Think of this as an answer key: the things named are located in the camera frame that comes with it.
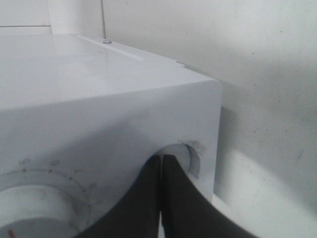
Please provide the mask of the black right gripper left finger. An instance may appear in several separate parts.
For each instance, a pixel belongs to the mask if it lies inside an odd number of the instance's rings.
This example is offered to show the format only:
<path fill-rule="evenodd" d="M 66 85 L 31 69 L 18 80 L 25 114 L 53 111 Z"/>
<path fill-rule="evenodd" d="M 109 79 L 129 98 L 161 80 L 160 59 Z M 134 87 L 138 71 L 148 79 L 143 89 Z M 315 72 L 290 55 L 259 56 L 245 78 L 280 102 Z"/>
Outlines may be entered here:
<path fill-rule="evenodd" d="M 156 238 L 159 232 L 161 159 L 150 157 L 118 203 L 80 238 Z"/>

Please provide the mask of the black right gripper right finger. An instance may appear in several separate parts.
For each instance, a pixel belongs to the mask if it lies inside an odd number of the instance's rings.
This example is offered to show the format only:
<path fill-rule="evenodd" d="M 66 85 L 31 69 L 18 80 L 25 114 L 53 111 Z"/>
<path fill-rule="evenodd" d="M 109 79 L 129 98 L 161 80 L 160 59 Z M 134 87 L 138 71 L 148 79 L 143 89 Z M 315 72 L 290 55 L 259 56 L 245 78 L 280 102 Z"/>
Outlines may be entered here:
<path fill-rule="evenodd" d="M 213 207 L 173 155 L 162 158 L 162 225 L 167 238 L 255 237 Z"/>

